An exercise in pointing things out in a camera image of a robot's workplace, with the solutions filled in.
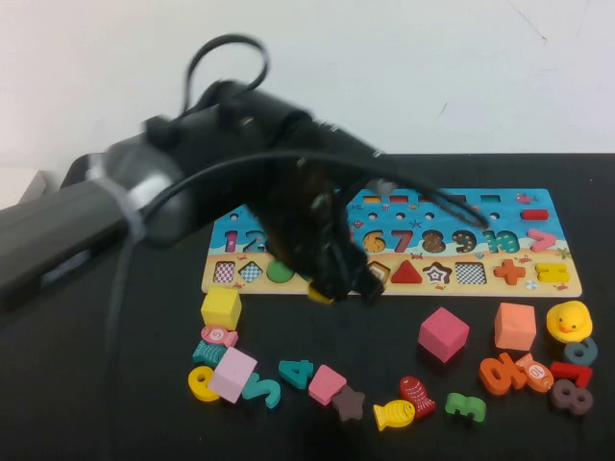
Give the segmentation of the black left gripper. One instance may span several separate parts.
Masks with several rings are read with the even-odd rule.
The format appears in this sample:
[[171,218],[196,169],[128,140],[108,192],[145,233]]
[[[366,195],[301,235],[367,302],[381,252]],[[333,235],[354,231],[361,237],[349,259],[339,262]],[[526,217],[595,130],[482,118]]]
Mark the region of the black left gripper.
[[307,295],[341,302],[357,292],[366,305],[383,293],[367,256],[352,240],[345,203],[315,161],[283,159],[268,166],[261,226],[277,260],[309,279]]

